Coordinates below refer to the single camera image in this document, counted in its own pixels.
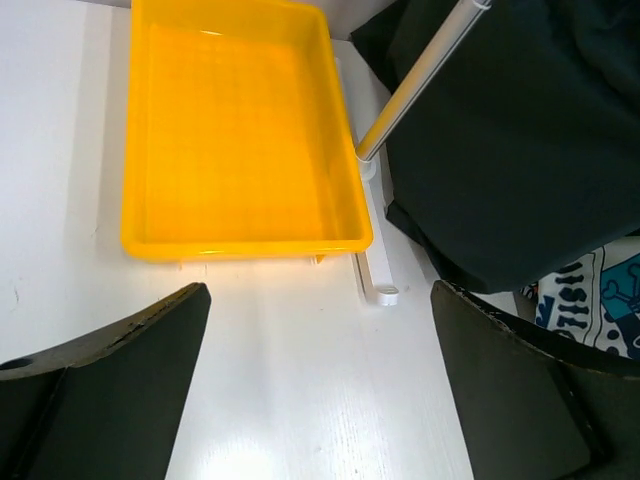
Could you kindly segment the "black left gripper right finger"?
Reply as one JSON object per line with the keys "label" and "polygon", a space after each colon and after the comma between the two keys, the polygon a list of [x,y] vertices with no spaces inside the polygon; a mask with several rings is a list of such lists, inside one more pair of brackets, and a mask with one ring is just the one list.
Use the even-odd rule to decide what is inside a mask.
{"label": "black left gripper right finger", "polygon": [[638,478],[638,362],[446,281],[431,304],[475,478]]}

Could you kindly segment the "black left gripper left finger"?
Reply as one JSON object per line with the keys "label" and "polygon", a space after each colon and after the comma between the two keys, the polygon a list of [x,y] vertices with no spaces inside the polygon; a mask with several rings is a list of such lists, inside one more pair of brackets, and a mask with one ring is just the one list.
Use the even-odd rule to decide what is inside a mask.
{"label": "black left gripper left finger", "polygon": [[142,311],[1,365],[4,479],[165,477],[211,297],[191,283]]}

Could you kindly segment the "patterned blue orange shorts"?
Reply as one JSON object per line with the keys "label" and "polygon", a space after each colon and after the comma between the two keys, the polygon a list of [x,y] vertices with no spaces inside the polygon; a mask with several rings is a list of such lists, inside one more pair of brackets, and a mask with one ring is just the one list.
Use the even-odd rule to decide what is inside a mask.
{"label": "patterned blue orange shorts", "polygon": [[521,290],[533,323],[612,355],[639,359],[639,238],[581,256]]}

